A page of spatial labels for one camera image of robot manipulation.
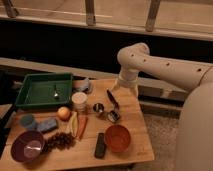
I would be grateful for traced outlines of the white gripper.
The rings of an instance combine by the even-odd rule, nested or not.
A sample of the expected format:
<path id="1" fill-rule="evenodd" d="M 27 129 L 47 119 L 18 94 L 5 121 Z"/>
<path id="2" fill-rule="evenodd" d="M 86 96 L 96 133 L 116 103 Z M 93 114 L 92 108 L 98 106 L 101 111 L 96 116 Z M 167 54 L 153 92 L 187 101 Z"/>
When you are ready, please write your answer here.
<path id="1" fill-rule="evenodd" d="M 138 73 L 132 72 L 131 70 L 121 70 L 117 82 L 112 87 L 112 92 L 119 90 L 120 86 L 129 88 L 135 97 L 138 97 L 137 88 Z"/>

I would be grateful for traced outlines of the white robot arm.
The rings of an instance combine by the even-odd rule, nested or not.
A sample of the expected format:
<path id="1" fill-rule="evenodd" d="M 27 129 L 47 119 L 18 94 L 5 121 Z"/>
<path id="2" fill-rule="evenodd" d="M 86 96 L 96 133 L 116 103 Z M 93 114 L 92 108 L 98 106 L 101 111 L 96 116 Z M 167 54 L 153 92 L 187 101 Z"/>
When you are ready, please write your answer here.
<path id="1" fill-rule="evenodd" d="M 213 171 L 213 64 L 151 56 L 145 43 L 119 50 L 121 70 L 113 86 L 138 96 L 145 72 L 189 92 L 181 110 L 174 171 Z"/>

